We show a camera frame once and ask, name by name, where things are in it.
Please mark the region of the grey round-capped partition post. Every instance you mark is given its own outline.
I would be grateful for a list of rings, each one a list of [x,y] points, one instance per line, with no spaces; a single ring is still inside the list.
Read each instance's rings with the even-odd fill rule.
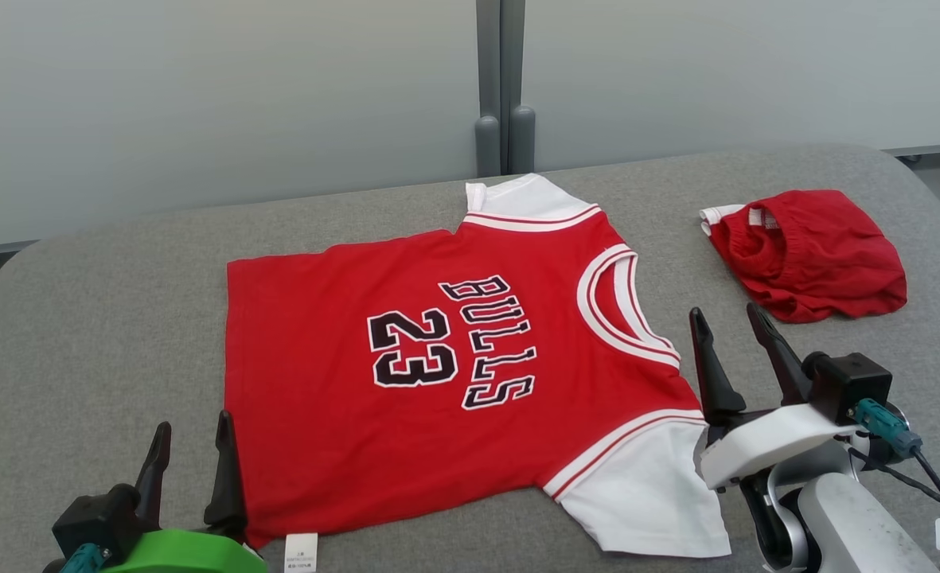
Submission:
[[[500,0],[500,111],[503,173],[535,167],[536,112],[523,102],[525,0]]]
[[[502,174],[500,91],[501,0],[474,0],[476,8],[479,119],[474,121],[477,177]]]

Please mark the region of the red shorts white stripe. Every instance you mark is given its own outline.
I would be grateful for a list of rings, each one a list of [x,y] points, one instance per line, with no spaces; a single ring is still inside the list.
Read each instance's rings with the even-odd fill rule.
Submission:
[[[752,301],[780,322],[891,314],[907,304],[899,253],[837,189],[702,209],[702,231]]]

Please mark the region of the red Bulls 23 jersey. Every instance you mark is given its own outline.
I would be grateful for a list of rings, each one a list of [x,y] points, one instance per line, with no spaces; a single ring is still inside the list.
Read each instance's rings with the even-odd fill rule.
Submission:
[[[455,231],[227,265],[224,403],[248,540],[538,487],[602,550],[731,554],[706,427],[638,304],[638,254],[538,174],[466,186]]]

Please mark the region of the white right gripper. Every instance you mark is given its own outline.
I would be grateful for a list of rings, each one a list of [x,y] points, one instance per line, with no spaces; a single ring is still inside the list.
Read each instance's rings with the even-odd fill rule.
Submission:
[[[746,309],[756,340],[770,359],[785,407],[739,425],[707,446],[701,454],[700,472],[712,490],[861,429],[855,423],[833,422],[808,404],[812,382],[805,376],[801,360],[763,308],[749,303]],[[702,309],[689,310],[688,321],[704,417],[710,424],[728,424],[745,412],[745,399],[725,373]]]

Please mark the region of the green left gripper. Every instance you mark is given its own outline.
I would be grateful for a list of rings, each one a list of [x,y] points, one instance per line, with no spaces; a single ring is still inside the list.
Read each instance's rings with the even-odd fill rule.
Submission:
[[[139,493],[136,522],[143,531],[152,532],[143,534],[123,563],[107,565],[99,573],[268,573],[267,563],[243,545],[248,515],[231,413],[220,411],[217,424],[215,445],[219,458],[211,500],[203,515],[208,533],[160,530],[162,485],[171,438],[170,422],[159,423],[135,483]]]

